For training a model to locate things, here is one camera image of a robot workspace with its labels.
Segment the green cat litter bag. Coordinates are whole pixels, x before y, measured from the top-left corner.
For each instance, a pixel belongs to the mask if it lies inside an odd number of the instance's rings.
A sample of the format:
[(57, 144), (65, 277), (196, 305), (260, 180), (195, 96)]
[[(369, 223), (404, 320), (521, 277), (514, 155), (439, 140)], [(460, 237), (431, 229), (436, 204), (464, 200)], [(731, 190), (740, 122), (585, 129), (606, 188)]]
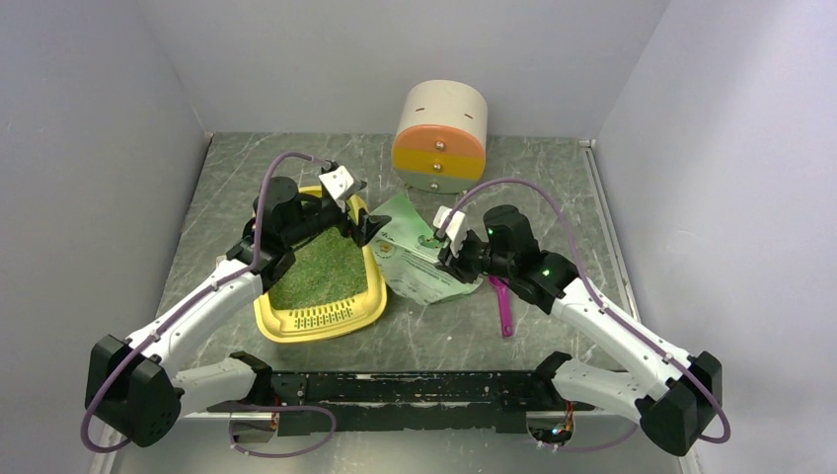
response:
[(426, 306), (464, 297), (482, 285), (480, 277), (473, 283), (462, 283), (435, 267), (441, 245), (406, 194), (389, 198), (373, 213), (391, 218), (369, 247), (396, 294)]

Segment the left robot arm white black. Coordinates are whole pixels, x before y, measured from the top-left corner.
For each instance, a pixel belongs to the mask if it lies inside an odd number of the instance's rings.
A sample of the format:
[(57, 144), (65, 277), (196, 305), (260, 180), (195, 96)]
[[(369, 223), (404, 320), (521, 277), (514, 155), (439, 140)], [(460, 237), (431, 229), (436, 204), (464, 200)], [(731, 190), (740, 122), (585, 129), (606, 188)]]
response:
[[(241, 238), (205, 281), (143, 328), (95, 343), (83, 425), (99, 419), (125, 443), (146, 447), (181, 417), (220, 403), (278, 409), (271, 369), (259, 359), (234, 353), (193, 370), (185, 369), (185, 360), (248, 305), (255, 307), (262, 333), (280, 343), (330, 339), (375, 321), (386, 290), (370, 243), (387, 219), (367, 210), (358, 195), (363, 186), (345, 168), (323, 173), (319, 185), (307, 189), (286, 177), (267, 177)], [(275, 310), (269, 292), (294, 265), (297, 252), (333, 230), (360, 250), (365, 290), (312, 308)]]

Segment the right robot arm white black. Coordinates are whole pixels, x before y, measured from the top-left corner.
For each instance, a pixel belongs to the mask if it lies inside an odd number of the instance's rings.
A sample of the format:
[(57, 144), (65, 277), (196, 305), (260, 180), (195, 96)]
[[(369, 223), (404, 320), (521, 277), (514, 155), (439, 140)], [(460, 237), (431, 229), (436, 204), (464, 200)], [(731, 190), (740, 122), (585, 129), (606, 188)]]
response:
[(514, 205), (483, 218), (488, 238), (469, 228), (465, 214), (441, 207), (433, 218), (443, 243), (438, 268), (461, 282), (496, 277), (521, 300), (588, 337), (620, 365), (601, 369), (565, 353), (549, 355), (532, 386), (543, 408), (580, 402), (638, 424), (663, 451), (683, 456), (700, 439), (723, 400), (723, 368), (708, 352), (690, 355), (613, 305), (577, 266), (543, 250), (528, 218)]

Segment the yellow litter box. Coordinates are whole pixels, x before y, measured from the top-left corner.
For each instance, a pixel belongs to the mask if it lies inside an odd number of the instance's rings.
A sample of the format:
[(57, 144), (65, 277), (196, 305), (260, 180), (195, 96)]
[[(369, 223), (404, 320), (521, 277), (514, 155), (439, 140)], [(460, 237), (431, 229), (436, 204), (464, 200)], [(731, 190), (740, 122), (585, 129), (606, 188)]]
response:
[(272, 179), (264, 211), (261, 258), (275, 284), (254, 305), (262, 334), (281, 344), (339, 337), (375, 322), (387, 304), (386, 284), (369, 246), (353, 233), (365, 202), (345, 210), (317, 186)]

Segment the magenta plastic scoop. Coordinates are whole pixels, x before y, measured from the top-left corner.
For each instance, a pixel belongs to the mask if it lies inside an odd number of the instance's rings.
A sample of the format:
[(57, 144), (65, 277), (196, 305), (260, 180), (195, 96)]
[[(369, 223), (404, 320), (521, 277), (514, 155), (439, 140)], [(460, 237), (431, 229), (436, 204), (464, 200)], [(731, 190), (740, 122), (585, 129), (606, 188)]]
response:
[(489, 284), (494, 288), (496, 295), (497, 310), (500, 323), (500, 333), (504, 338), (513, 336), (513, 322), (511, 315), (511, 308), (508, 296), (508, 288), (503, 280), (495, 277), (489, 277)]

